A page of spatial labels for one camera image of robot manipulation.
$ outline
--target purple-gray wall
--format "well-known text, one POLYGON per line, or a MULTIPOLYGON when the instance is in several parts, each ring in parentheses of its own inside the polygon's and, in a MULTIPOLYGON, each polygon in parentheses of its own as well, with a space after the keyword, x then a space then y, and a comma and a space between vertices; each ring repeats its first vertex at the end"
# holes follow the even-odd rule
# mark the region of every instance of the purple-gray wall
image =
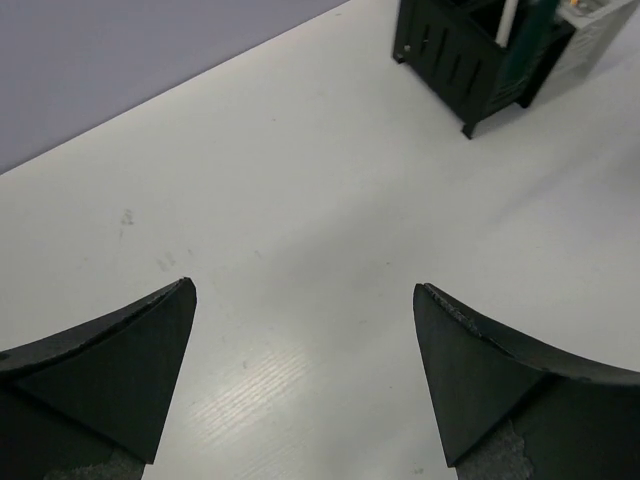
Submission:
POLYGON ((0 174, 345 0, 0 0, 0 174))

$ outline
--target white table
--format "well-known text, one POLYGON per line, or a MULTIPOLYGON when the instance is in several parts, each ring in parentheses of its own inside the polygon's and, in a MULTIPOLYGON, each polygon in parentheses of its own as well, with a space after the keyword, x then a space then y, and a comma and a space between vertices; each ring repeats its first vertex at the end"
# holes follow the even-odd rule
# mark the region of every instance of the white table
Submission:
POLYGON ((391 60, 395 8, 353 0, 0 177, 0 349, 196 283, 145 479, 455 478, 416 282, 640 370, 640 55, 469 142, 391 60))

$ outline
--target black plastic crate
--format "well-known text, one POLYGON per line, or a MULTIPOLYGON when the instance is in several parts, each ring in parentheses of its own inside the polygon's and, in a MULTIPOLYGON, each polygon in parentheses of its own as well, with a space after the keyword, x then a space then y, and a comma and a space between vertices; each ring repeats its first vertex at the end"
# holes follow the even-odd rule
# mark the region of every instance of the black plastic crate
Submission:
POLYGON ((483 119, 535 98, 574 32, 554 21, 555 6, 557 0, 521 2, 503 48, 494 37, 504 0, 402 0, 393 56, 462 119, 471 138, 483 119), (549 18, 536 12, 543 4, 549 18), (532 31, 541 35, 532 39, 532 31))

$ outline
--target white stick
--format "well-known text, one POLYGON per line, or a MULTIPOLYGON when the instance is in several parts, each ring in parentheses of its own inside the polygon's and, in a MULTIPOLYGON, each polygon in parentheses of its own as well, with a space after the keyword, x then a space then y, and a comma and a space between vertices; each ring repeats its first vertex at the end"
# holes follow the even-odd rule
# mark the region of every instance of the white stick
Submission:
POLYGON ((509 43, 509 35, 511 35, 511 27, 513 27, 513 19, 516 17, 517 10, 518 0, 505 1, 498 34, 496 35, 496 43, 501 47, 506 47, 509 43))

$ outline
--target white plastic container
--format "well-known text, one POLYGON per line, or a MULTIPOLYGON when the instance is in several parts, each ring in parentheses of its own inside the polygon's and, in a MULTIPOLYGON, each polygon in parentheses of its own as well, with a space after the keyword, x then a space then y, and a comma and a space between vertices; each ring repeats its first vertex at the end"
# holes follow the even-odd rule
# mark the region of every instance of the white plastic container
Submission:
POLYGON ((587 75, 616 38, 640 0, 580 0, 562 3, 558 13, 576 28, 550 77, 568 72, 587 75))

